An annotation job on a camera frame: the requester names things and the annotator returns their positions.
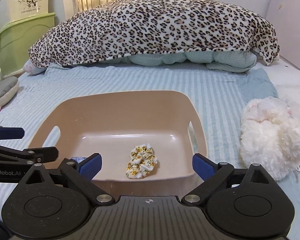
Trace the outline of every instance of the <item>crosshair logo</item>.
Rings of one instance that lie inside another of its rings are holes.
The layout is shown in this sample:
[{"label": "crosshair logo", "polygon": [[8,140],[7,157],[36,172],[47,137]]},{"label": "crosshair logo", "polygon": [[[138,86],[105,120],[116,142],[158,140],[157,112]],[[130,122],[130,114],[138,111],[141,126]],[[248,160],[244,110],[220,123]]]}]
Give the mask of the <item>crosshair logo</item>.
[{"label": "crosshair logo", "polygon": [[147,200],[146,200],[146,203],[147,204],[152,204],[153,202],[155,202],[153,199],[151,199],[151,198],[148,198]]}]

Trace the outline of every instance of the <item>round pillow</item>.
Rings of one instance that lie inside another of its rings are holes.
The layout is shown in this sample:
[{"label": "round pillow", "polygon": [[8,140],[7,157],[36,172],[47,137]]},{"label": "round pillow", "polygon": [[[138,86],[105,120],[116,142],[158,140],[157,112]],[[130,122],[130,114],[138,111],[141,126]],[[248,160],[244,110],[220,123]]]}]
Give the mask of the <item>round pillow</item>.
[{"label": "round pillow", "polygon": [[19,80],[16,77],[9,77],[0,82],[0,106],[7,104],[17,93]]}]

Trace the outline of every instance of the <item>green storage bin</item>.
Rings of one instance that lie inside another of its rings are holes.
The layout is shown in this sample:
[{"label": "green storage bin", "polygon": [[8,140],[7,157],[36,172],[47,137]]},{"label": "green storage bin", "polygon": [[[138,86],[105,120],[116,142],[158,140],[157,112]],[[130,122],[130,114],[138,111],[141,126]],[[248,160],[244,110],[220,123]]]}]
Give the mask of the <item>green storage bin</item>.
[{"label": "green storage bin", "polygon": [[29,59],[28,49],[51,27],[55,13],[25,18],[0,30],[0,68],[6,76],[19,71]]}]

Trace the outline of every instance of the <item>leopard print blanket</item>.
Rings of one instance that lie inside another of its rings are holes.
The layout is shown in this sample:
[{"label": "leopard print blanket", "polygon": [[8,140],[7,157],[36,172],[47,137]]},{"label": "leopard print blanket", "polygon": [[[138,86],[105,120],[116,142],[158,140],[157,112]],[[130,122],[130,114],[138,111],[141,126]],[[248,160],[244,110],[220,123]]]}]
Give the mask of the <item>leopard print blanket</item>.
[{"label": "leopard print blanket", "polygon": [[213,0],[112,0],[51,28],[30,49],[47,68],[143,53],[257,49],[270,65],[279,53],[274,27],[237,5]]}]

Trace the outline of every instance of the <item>gray cushion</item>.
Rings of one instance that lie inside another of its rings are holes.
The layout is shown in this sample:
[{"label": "gray cushion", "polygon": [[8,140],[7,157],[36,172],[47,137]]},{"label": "gray cushion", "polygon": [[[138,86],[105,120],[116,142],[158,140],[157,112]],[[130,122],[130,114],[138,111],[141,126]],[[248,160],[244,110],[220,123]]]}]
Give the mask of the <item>gray cushion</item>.
[{"label": "gray cushion", "polygon": [[0,82],[0,98],[18,83],[18,78],[8,77]]}]

